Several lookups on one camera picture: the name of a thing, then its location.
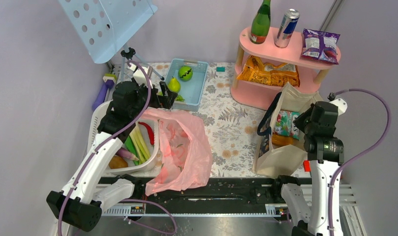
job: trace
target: yellow snack bag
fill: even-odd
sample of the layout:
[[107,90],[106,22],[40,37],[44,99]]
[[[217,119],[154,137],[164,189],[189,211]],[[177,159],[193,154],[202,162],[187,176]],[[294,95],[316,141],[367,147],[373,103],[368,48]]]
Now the yellow snack bag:
[[282,87],[287,82],[294,87],[300,86],[297,66],[288,63],[277,66],[269,62],[263,63],[259,57],[252,55],[246,60],[244,69],[237,79],[270,86]]

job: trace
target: shelf post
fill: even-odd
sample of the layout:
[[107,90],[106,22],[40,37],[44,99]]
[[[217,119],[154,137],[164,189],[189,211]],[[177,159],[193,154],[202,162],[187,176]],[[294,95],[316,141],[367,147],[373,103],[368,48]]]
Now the shelf post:
[[320,70],[319,73],[317,73],[316,77],[313,79],[313,82],[315,84],[320,84],[328,74],[329,70],[330,69]]
[[[237,52],[237,61],[235,63],[235,66],[241,67],[242,66],[242,59],[244,58],[244,50],[241,47],[241,44],[238,45],[238,52]],[[237,76],[234,76],[234,80],[232,82],[232,88],[236,89],[238,85],[238,80]]]

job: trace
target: silver can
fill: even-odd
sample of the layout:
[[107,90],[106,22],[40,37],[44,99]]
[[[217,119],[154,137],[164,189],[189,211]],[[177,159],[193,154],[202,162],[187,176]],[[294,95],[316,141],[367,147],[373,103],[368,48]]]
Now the silver can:
[[295,9],[289,9],[286,11],[281,22],[280,29],[278,30],[277,38],[274,40],[274,44],[277,47],[285,48],[289,45],[291,35],[293,34],[299,17],[300,13]]

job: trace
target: potato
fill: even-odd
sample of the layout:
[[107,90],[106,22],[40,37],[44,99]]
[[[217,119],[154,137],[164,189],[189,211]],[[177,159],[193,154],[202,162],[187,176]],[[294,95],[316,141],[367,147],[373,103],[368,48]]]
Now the potato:
[[128,163],[120,156],[113,156],[109,162],[110,169],[120,169],[128,167]]

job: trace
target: white wall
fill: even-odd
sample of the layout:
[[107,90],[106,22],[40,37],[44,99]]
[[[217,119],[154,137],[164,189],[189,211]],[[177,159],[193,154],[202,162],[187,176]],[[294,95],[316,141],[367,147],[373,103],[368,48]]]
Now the white wall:
[[[345,88],[369,89],[391,107],[393,123],[377,149],[344,172],[352,185],[369,236],[398,235],[398,0],[346,0],[328,28],[341,33],[340,65],[322,83],[324,97]],[[385,127],[381,103],[346,93],[348,111],[339,117],[336,136],[353,157],[377,141]]]
[[105,72],[56,0],[0,0],[0,236],[49,234]]
[[[234,62],[239,34],[250,26],[262,0],[154,0],[158,11],[128,45],[148,62],[173,58]],[[301,17],[296,30],[319,29],[334,0],[273,0],[272,26],[279,27],[287,9]]]

